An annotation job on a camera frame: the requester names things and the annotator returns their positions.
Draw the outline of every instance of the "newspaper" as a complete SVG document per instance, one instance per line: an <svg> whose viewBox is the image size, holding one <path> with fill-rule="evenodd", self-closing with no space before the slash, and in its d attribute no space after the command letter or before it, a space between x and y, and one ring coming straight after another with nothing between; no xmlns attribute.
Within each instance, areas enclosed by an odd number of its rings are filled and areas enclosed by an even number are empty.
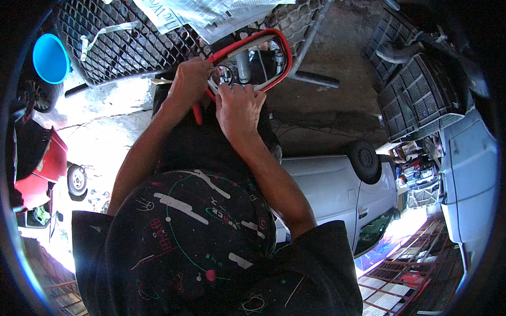
<svg viewBox="0 0 506 316"><path fill-rule="evenodd" d="M134 0L161 34L189 24L208 44L295 0Z"/></svg>

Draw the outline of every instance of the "hand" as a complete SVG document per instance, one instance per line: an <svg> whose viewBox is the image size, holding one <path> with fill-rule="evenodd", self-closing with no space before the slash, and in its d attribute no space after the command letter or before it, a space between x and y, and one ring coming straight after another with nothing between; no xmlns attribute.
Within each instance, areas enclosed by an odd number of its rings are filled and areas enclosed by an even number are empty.
<svg viewBox="0 0 506 316"><path fill-rule="evenodd" d="M216 118L228 141L234 146L258 136L257 126L260 110L266 95L255 92L251 84L244 88L240 85L222 84L216 96Z"/></svg>
<svg viewBox="0 0 506 316"><path fill-rule="evenodd" d="M212 69L212 63L199 57L181 63L160 110L169 108L171 115L183 118L207 89L207 80Z"/></svg>

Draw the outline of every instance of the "blue funnel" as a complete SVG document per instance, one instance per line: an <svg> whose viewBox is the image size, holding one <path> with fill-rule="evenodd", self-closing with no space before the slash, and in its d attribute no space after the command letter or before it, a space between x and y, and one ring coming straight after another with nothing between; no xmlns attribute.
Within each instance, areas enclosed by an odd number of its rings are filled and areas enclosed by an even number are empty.
<svg viewBox="0 0 506 316"><path fill-rule="evenodd" d="M33 48L33 66L48 83L59 84L70 71L70 60L59 38L47 33L38 38Z"/></svg>

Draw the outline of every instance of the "white car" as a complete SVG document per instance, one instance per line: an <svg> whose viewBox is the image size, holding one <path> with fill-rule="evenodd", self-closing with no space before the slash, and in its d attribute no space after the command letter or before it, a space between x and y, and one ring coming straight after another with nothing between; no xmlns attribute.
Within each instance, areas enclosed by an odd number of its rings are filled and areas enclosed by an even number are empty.
<svg viewBox="0 0 506 316"><path fill-rule="evenodd" d="M284 158L281 165L308 199L318 225L345 222L355 258L376 246L400 216L395 166L365 141L350 144L347 155ZM277 242L287 241L281 221L276 228Z"/></svg>
<svg viewBox="0 0 506 316"><path fill-rule="evenodd" d="M459 244L467 272L478 265L492 231L499 170L497 141L476 109L440 135L446 193L441 208L450 240Z"/></svg>

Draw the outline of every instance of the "white tape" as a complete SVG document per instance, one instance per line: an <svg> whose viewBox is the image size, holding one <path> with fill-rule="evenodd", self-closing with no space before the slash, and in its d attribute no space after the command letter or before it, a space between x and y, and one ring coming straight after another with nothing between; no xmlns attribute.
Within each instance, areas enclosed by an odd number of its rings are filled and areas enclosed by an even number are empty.
<svg viewBox="0 0 506 316"><path fill-rule="evenodd" d="M93 42L91 42L91 43L85 35L82 35L81 36L81 40L82 40L81 61L86 60L86 56L88 54L88 51L92 49L93 45L95 45L95 42L98 39L98 35L110 33L110 32L115 32L115 31L120 31L120 30L131 30L136 27L140 27L141 25L142 25L142 22L139 20L136 20L133 22L126 22L126 23L121 23L118 25L104 27L103 29L98 31L97 35L95 35L95 38L93 39Z"/></svg>

